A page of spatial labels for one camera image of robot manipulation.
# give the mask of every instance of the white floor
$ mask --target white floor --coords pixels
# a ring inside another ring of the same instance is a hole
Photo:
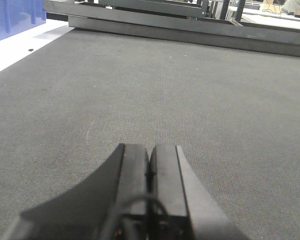
[[[47,19],[45,24],[1,40],[0,71],[34,53],[72,29],[72,27],[68,27],[68,22]]]

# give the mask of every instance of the gray carpet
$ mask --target gray carpet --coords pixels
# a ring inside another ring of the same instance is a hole
[[[73,30],[0,72],[0,236],[118,143],[182,145],[252,240],[300,240],[300,58]]]

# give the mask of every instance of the desk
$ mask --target desk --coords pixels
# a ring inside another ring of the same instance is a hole
[[[237,11],[236,6],[229,6],[227,19],[231,20],[230,18],[233,16],[233,14],[236,11]],[[285,20],[300,22],[300,18],[291,16],[291,15],[288,15],[285,13],[280,14],[279,12],[275,13],[275,12],[260,11],[260,10],[256,10],[256,9],[244,8],[243,14],[244,15],[259,15],[259,16],[266,16],[266,17],[271,17],[271,18],[276,18],[276,19],[285,19]]]
[[[300,20],[291,21],[288,19],[280,19],[268,16],[261,15],[250,15],[250,14],[242,14],[242,19],[248,21],[249,23],[254,24],[262,24],[262,25],[271,25],[276,27],[284,27],[290,29],[300,29]]]

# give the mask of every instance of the blue plastic bin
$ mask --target blue plastic bin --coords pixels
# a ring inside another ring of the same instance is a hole
[[[0,0],[0,40],[46,22],[43,0]]]

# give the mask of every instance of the wire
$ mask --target wire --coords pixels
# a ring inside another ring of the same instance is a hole
[[[147,201],[155,204],[161,211],[162,215],[165,217],[165,220],[168,223],[170,234],[173,234],[173,231],[176,230],[174,224],[171,221],[171,218],[165,208],[165,206],[152,194],[141,194],[136,195],[126,201],[123,201],[115,205],[109,212],[108,218],[105,221],[104,227],[101,230],[100,238],[98,240],[112,240],[115,234],[116,229],[120,224],[120,219],[124,215],[124,210],[134,204],[135,202]]]

